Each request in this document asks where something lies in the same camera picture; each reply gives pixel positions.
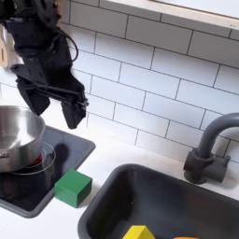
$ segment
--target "pot handle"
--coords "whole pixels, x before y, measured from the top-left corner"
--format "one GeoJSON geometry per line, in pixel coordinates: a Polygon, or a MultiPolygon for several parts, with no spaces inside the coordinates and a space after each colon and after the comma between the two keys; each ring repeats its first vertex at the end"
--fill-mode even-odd
{"type": "Polygon", "coordinates": [[[5,159],[5,158],[9,158],[10,154],[9,153],[2,153],[0,152],[0,159],[5,159]]]}

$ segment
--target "gray faucet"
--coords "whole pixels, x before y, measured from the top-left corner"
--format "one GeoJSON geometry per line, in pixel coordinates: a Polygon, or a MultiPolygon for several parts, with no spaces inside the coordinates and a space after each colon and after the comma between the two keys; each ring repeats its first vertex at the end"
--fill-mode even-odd
{"type": "Polygon", "coordinates": [[[218,135],[232,127],[239,127],[239,113],[219,117],[207,126],[199,146],[189,153],[184,165],[184,176],[189,182],[203,184],[207,178],[223,181],[230,159],[215,160],[211,151],[218,135]]]}

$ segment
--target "stainless steel pot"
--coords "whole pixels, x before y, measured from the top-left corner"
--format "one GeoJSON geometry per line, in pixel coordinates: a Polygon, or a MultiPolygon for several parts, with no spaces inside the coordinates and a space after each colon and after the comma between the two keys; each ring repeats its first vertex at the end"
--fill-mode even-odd
{"type": "Polygon", "coordinates": [[[37,159],[45,122],[28,109],[0,106],[0,173],[20,170],[37,159]]]}

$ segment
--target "red burner ring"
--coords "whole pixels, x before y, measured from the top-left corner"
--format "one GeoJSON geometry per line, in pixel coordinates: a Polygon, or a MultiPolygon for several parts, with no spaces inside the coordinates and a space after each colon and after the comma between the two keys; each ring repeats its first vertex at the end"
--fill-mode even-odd
{"type": "Polygon", "coordinates": [[[37,164],[39,164],[40,162],[42,162],[42,155],[41,155],[41,154],[38,156],[38,158],[37,158],[35,161],[33,161],[33,162],[31,163],[31,165],[37,165],[37,164]]]}

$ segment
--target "stove burner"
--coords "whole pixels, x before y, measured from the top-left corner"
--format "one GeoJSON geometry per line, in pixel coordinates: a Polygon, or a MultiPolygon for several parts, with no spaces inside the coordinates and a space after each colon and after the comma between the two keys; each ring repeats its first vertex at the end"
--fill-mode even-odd
{"type": "Polygon", "coordinates": [[[40,155],[38,156],[38,158],[31,163],[31,165],[38,165],[42,162],[42,154],[40,153],[40,155]]]}
{"type": "Polygon", "coordinates": [[[12,173],[19,176],[31,176],[39,174],[50,168],[56,159],[56,152],[52,145],[43,142],[43,148],[39,157],[29,166],[12,173]]]}

